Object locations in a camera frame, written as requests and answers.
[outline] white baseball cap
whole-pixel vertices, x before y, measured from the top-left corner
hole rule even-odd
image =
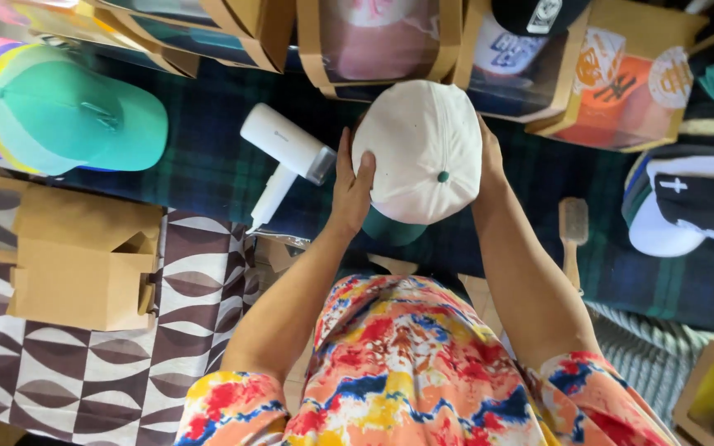
[[[373,209],[362,229],[408,244],[459,212],[478,196],[481,148],[478,117],[459,87],[412,80],[385,90],[352,144],[355,174],[364,151],[376,156]]]

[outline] colorful dress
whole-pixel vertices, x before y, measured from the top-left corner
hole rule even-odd
[[[189,390],[176,444],[678,445],[604,358],[525,368],[431,279],[341,280],[314,341],[297,416],[278,380],[218,371]]]

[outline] plaid blanket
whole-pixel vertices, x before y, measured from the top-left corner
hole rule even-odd
[[[341,129],[367,107],[329,101],[305,76],[228,68],[209,59],[201,62],[196,81],[116,61],[102,72],[152,92],[167,107],[170,138],[164,157],[140,172],[75,169],[59,183],[248,224],[277,167],[239,136],[257,102],[266,102],[330,147],[337,147]],[[714,331],[714,244],[679,259],[659,259],[629,243],[619,209],[635,156],[528,135],[507,121],[487,122],[501,142],[506,174],[536,235],[559,264],[558,202],[570,196],[588,201],[590,239],[578,250],[586,300]],[[315,187],[298,179],[266,228],[314,238],[329,215],[333,180]],[[361,233],[353,248],[483,276],[469,209],[430,226],[409,246],[387,247]]]

